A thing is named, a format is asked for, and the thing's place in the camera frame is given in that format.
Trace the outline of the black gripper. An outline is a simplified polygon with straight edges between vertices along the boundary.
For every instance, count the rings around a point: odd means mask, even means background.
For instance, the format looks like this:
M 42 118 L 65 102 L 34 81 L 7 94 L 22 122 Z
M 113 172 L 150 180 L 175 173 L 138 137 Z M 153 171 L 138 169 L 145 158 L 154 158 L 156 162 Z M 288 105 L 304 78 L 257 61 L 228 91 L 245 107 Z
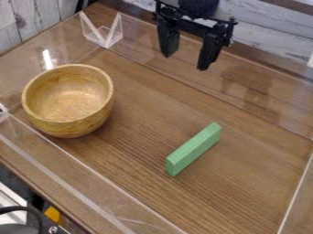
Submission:
M 204 38 L 197 68 L 208 70 L 217 61 L 223 44 L 229 47 L 236 18 L 220 10 L 221 0 L 156 0 L 160 46 L 169 58 L 179 51 L 180 30 Z

